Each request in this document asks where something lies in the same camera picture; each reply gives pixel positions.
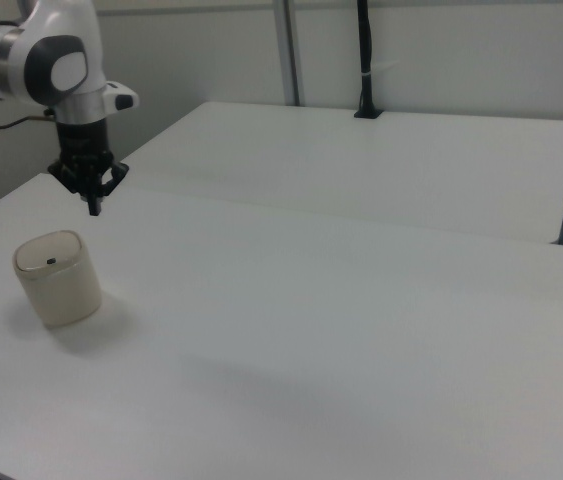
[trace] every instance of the white cup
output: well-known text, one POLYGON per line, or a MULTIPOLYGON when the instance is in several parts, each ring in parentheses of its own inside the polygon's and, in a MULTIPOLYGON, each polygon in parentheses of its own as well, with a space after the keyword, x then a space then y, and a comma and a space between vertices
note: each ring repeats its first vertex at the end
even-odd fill
POLYGON ((101 306, 101 288, 88 249, 73 231, 49 233, 21 245, 14 271, 43 323, 66 325, 101 306))

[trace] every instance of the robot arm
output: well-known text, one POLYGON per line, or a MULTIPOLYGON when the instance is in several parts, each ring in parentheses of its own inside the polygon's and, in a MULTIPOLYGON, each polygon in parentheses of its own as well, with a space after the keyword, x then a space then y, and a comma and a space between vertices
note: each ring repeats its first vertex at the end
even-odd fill
POLYGON ((90 0, 24 1, 24 5, 34 8, 22 24, 0 22, 0 100, 11 98, 52 110, 61 156, 48 170, 88 202, 91 215, 98 215, 101 199, 128 171, 109 150, 106 117, 137 107, 139 98, 129 88, 106 80, 90 0), (103 184, 108 170, 112 180, 103 184))

